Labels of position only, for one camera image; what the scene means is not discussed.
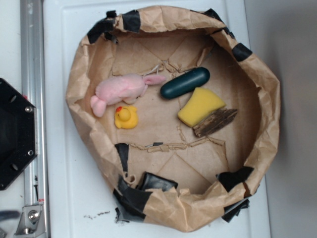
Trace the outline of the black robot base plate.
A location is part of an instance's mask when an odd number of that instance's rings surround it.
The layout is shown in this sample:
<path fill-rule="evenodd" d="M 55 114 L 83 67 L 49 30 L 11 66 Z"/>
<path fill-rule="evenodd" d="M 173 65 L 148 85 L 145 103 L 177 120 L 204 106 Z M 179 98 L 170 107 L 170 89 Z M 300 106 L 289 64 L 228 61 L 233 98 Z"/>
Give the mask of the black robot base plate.
<path fill-rule="evenodd" d="M 6 190 L 37 156 L 36 108 L 0 79 L 0 189 Z"/>

